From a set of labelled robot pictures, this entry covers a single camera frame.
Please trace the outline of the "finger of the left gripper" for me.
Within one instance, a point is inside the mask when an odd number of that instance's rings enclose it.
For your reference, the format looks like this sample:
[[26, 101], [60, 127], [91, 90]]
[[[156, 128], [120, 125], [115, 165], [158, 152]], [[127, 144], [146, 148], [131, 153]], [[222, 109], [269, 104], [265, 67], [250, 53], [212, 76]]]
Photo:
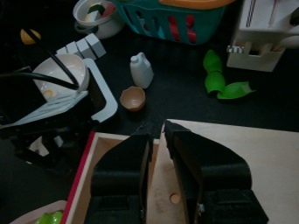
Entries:
[[39, 165], [43, 168], [50, 168], [52, 166], [51, 160], [30, 150], [30, 146], [22, 140], [12, 138], [11, 142], [14, 144], [14, 154], [20, 159], [32, 163], [34, 165]]
[[52, 171], [70, 175], [78, 166], [84, 140], [78, 132], [56, 134], [51, 137]]

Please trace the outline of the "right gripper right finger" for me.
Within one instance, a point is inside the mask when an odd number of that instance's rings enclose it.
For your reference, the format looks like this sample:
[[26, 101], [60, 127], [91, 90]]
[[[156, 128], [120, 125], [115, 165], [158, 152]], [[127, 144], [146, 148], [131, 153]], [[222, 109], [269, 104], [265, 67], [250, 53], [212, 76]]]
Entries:
[[163, 132], [187, 223], [267, 224], [244, 158], [175, 122], [164, 123]]

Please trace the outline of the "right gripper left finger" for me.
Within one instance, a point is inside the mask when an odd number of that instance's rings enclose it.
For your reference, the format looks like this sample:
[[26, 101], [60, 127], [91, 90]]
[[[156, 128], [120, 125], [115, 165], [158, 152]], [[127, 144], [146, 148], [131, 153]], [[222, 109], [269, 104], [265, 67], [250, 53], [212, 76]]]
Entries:
[[98, 161], [84, 224], [146, 224], [154, 138], [142, 126]]

